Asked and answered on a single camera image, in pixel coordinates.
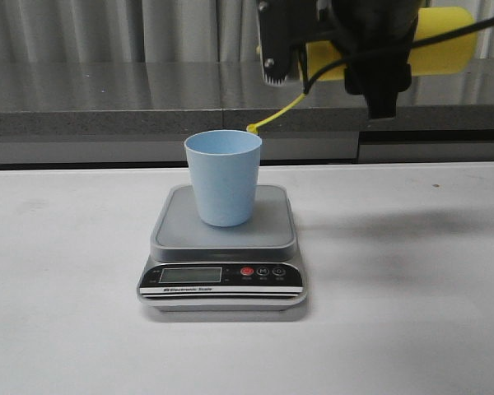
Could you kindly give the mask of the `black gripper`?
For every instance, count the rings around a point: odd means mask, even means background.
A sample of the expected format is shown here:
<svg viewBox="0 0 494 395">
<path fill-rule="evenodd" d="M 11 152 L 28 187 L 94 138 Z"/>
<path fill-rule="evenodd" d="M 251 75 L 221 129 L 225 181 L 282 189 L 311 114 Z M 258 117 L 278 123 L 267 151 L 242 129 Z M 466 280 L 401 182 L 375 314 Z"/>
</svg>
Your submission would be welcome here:
<svg viewBox="0 0 494 395">
<path fill-rule="evenodd" d="M 398 93 L 412 83 L 410 44 L 422 3 L 412 0 L 257 1 L 259 54 L 264 81 L 280 86 L 296 79 L 300 53 L 308 43 L 329 41 L 344 56 L 400 46 L 349 62 L 344 87 L 362 95 L 369 119 L 392 119 Z"/>
</svg>

